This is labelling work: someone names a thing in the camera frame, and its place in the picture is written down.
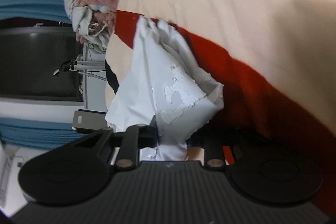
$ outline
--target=cream fabric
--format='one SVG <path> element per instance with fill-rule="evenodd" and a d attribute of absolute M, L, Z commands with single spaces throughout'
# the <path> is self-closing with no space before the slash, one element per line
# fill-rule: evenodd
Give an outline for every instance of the cream fabric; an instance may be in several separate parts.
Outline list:
<path fill-rule="evenodd" d="M 119 84 L 125 79 L 131 68 L 132 52 L 133 50 L 122 42 L 117 35 L 112 34 L 105 58 L 111 70 L 117 76 Z M 106 83 L 105 100 L 107 109 L 110 107 L 114 96 L 113 89 Z"/>
<path fill-rule="evenodd" d="M 119 0 L 118 10 L 215 42 L 336 134 L 336 0 Z"/>

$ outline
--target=clothing pile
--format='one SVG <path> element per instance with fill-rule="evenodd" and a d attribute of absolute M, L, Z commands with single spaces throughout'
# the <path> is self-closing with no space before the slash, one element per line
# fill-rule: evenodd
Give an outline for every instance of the clothing pile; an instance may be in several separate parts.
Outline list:
<path fill-rule="evenodd" d="M 105 52 L 114 30 L 117 4 L 118 0 L 64 0 L 77 41 L 95 44 Z"/>

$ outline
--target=screw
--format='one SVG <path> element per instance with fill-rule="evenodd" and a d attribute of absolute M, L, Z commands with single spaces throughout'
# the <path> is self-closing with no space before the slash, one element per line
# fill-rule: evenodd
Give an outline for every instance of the screw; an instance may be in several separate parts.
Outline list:
<path fill-rule="evenodd" d="M 128 168 L 133 165 L 133 162 L 129 159 L 122 159 L 117 161 L 117 166 L 121 168 Z"/>
<path fill-rule="evenodd" d="M 220 159 L 212 159 L 212 160 L 208 161 L 208 165 L 210 167 L 219 168 L 219 167 L 222 167 L 224 165 L 224 161 L 222 161 Z"/>

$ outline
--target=white cord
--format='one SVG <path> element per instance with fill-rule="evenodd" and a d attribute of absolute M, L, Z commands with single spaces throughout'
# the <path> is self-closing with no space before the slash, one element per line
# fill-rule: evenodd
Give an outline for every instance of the white cord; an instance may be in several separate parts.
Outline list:
<path fill-rule="evenodd" d="M 103 81 L 106 81 L 106 82 L 107 82 L 107 79 L 106 79 L 106 78 L 101 77 L 101 76 L 98 76 L 98 75 L 94 75 L 94 74 L 92 74 L 92 73 L 88 73 L 88 72 L 84 72 L 84 71 L 79 71 L 78 73 L 81 74 L 81 75 L 87 75 L 87 76 L 95 77 L 95 78 L 97 78 L 97 79 L 100 79 L 100 80 L 103 80 Z"/>

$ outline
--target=white towel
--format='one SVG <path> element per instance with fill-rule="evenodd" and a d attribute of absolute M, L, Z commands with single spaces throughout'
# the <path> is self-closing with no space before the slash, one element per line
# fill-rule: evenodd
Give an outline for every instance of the white towel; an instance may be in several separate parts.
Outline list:
<path fill-rule="evenodd" d="M 167 22 L 141 16 L 132 66 L 105 119 L 117 131 L 156 115 L 156 160 L 184 160 L 185 141 L 223 108 L 222 84 L 201 69 L 184 38 Z"/>
<path fill-rule="evenodd" d="M 77 7 L 75 5 L 75 0 L 64 0 L 64 9 L 72 22 L 73 31 L 78 32 L 90 43 L 99 46 L 101 52 L 105 52 L 110 40 L 110 35 L 105 31 L 103 32 L 107 27 L 107 24 L 105 24 L 95 35 L 89 35 L 89 25 L 92 20 L 93 10 L 100 10 L 103 13 L 108 12 L 109 8 L 104 5 Z"/>

